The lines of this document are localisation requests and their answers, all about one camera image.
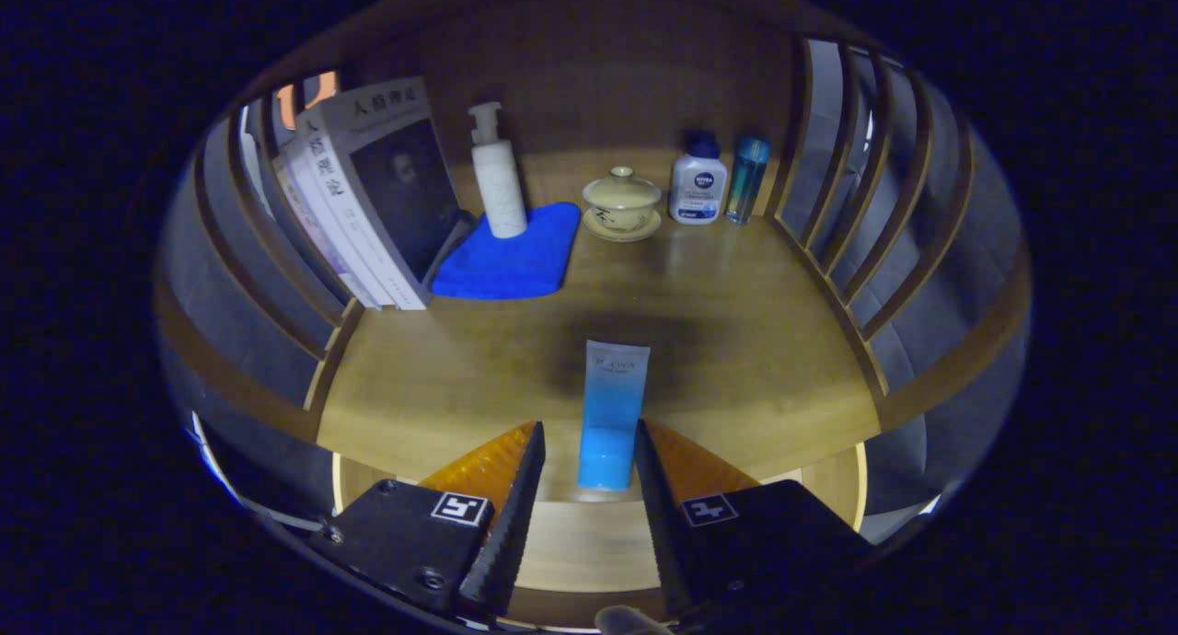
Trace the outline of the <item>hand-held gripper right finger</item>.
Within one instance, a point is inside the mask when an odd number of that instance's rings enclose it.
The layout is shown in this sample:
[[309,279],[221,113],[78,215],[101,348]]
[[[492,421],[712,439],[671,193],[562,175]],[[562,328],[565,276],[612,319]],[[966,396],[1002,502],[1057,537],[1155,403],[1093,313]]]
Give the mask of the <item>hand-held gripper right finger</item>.
[[872,544],[800,481],[757,484],[653,421],[638,422],[635,444],[671,617],[756,617],[871,562]]

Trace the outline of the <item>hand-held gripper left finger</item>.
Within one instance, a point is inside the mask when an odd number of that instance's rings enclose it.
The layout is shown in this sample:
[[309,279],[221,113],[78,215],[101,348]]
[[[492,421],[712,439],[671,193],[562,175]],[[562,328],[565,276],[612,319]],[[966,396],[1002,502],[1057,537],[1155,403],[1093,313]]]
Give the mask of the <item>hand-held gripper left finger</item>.
[[421,484],[379,479],[307,545],[379,593],[443,617],[504,617],[545,462],[527,421]]

